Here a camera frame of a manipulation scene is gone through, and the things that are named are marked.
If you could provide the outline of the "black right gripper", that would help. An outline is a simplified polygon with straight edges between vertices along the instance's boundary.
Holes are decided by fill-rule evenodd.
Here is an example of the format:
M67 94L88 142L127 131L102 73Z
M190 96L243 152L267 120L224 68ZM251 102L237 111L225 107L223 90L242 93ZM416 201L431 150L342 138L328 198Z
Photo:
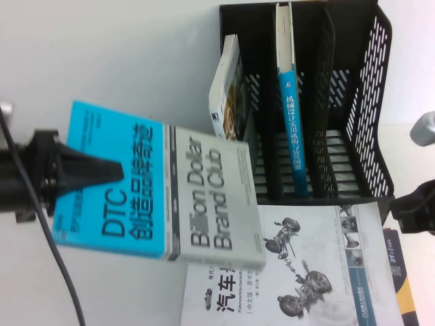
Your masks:
M434 182L425 182L408 195L389 203L395 220L407 223L406 233L434 235Z

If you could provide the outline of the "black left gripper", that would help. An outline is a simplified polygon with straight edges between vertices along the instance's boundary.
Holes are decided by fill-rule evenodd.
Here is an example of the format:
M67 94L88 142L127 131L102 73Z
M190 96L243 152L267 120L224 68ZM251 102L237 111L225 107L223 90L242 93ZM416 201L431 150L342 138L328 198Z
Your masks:
M48 217L53 217L59 196L124 178L121 163L67 147L60 143L57 130L36 130L29 150L31 183Z

